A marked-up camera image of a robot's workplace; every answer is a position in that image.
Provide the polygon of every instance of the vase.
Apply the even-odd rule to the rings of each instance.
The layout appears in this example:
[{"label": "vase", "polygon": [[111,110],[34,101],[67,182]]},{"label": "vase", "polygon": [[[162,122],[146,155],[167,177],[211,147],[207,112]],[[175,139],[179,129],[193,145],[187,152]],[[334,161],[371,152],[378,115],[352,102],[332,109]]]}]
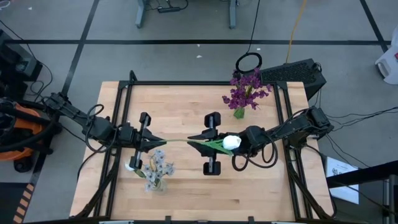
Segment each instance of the vase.
[{"label": "vase", "polygon": [[152,191],[156,194],[162,195],[167,191],[167,183],[165,179],[160,179],[156,186],[152,189]]},{"label": "vase", "polygon": [[244,108],[242,108],[242,107],[236,108],[234,111],[234,117],[236,119],[244,118]]}]

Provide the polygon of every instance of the wooden table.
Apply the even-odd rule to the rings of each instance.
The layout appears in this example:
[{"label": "wooden table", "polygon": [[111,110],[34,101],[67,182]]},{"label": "wooden table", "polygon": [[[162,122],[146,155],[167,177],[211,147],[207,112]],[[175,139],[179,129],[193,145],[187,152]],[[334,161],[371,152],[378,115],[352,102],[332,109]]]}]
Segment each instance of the wooden table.
[{"label": "wooden table", "polygon": [[[105,109],[100,116],[112,116],[117,86],[118,82],[103,82],[98,103],[103,104]],[[288,87],[293,113],[308,108],[303,84],[288,83]],[[138,128],[140,113],[148,112],[152,117],[149,130],[164,139],[186,139],[187,136],[200,134],[205,129],[204,116],[214,111],[221,114],[220,132],[240,132],[254,124],[266,129],[279,125],[273,94],[257,101],[259,110],[247,109],[244,119],[236,120],[233,111],[221,99],[222,95],[228,95],[229,89],[230,86],[133,86],[127,120]],[[280,97],[286,119],[282,91]],[[172,220],[246,221],[248,216],[253,216],[257,221],[294,221],[282,142],[275,143],[279,159],[270,169],[249,164],[246,170],[236,172],[230,157],[218,156],[221,175],[205,176],[202,167],[207,158],[200,157],[199,152],[184,142],[170,142],[159,148],[166,152],[166,161],[174,162],[176,167],[174,175],[167,178],[168,189],[164,195],[145,192],[145,180],[125,169],[124,164],[134,155],[134,149],[125,148],[122,150],[111,218],[164,220],[165,216],[170,215]],[[308,144],[318,148],[315,140],[309,139]],[[270,156],[271,149],[271,145],[266,147],[266,156]],[[85,158],[91,153],[86,149]],[[82,169],[70,215],[80,212],[97,190],[103,156],[95,155]],[[142,159],[146,164],[148,155],[143,154]],[[260,156],[254,160],[262,162]],[[302,161],[309,191],[331,215],[333,207],[319,155],[311,149],[303,149]],[[242,164],[243,160],[238,160],[238,165]],[[299,190],[297,195],[301,216],[305,217]],[[104,214],[108,193],[104,193],[103,197],[101,214]]]}]

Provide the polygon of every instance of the table leg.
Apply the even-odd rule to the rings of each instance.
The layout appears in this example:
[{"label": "table leg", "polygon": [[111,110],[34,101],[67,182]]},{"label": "table leg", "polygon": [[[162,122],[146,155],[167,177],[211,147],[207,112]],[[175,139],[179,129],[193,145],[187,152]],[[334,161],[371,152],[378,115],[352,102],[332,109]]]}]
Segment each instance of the table leg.
[{"label": "table leg", "polygon": [[229,28],[235,29],[236,27],[236,0],[229,2]]},{"label": "table leg", "polygon": [[137,18],[136,18],[137,28],[141,28],[142,23],[144,22],[145,1],[146,0],[137,0],[137,2],[138,2],[138,11],[137,11]]}]

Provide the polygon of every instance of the flower bouquet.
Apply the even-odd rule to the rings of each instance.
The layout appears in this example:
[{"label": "flower bouquet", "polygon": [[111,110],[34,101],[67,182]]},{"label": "flower bouquet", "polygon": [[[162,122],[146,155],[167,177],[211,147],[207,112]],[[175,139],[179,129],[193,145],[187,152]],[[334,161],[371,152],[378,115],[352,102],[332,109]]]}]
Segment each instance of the flower bouquet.
[{"label": "flower bouquet", "polygon": [[271,92],[271,86],[266,86],[267,91],[262,90],[260,81],[260,72],[258,68],[254,69],[254,73],[248,76],[242,76],[239,72],[234,71],[233,78],[229,81],[236,88],[231,89],[231,97],[223,96],[223,101],[228,104],[229,108],[234,110],[234,117],[237,119],[244,118],[244,108],[251,105],[254,110],[257,109],[258,103],[254,100],[259,97],[263,98]]},{"label": "flower bouquet", "polygon": [[156,149],[155,154],[149,159],[149,164],[144,165],[143,170],[132,169],[126,164],[126,169],[134,171],[139,177],[147,180],[145,183],[145,191],[150,190],[157,192],[166,191],[166,182],[164,175],[173,175],[175,168],[172,163],[165,162],[165,154],[163,150]]}]

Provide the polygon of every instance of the gray floor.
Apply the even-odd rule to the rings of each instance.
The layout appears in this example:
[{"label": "gray floor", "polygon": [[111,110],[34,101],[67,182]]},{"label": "gray floor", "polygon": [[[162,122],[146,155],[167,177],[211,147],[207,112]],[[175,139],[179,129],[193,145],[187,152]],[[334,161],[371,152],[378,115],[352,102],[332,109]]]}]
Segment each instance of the gray floor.
[{"label": "gray floor", "polygon": [[[179,6],[185,4],[183,0],[172,2]],[[92,3],[93,0],[14,1],[0,11],[0,19],[25,39],[80,39]],[[256,3],[241,0],[235,30],[228,28],[228,3],[216,0],[190,0],[186,10],[171,14],[148,11],[144,27],[136,29],[136,1],[101,0],[88,39],[249,39]],[[367,0],[367,3],[384,39],[390,40],[398,21],[397,2]],[[300,1],[261,1],[254,39],[288,40],[300,5]],[[295,39],[377,40],[360,2],[355,0],[308,0]],[[140,80],[229,80],[236,59],[247,47],[225,44],[85,45],[69,97],[75,106],[86,111],[96,103],[101,82],[125,80],[130,70],[134,70]],[[44,94],[60,91],[77,45],[31,45],[31,48],[54,74],[54,81]],[[252,50],[257,48],[263,56],[263,68],[284,63],[287,45],[252,46]],[[384,83],[374,67],[381,54],[380,46],[294,45],[290,61],[313,58],[322,64],[328,81],[323,88],[322,108],[328,115],[338,116],[397,106],[397,86]],[[247,68],[254,65],[249,60],[244,63]],[[49,80],[46,69],[39,79]],[[331,133],[331,136],[343,150],[370,166],[393,161],[398,159],[398,152],[394,150],[398,135],[396,118],[396,114],[385,114]],[[62,123],[74,133],[80,133],[78,126],[69,120],[63,119]],[[319,144],[321,152],[341,159],[327,139]],[[76,172],[85,146],[68,133],[62,133],[53,140],[52,147],[55,152],[45,161],[26,222],[69,215]],[[358,161],[342,155],[353,165],[363,167]],[[30,174],[14,172],[12,163],[2,162],[0,169],[0,182],[30,179]],[[381,189],[381,183],[361,186],[361,191],[378,201]],[[360,214],[357,220],[380,223],[377,208],[363,198],[360,202],[361,206],[354,206],[339,201],[339,210],[349,213],[348,216]]]}]

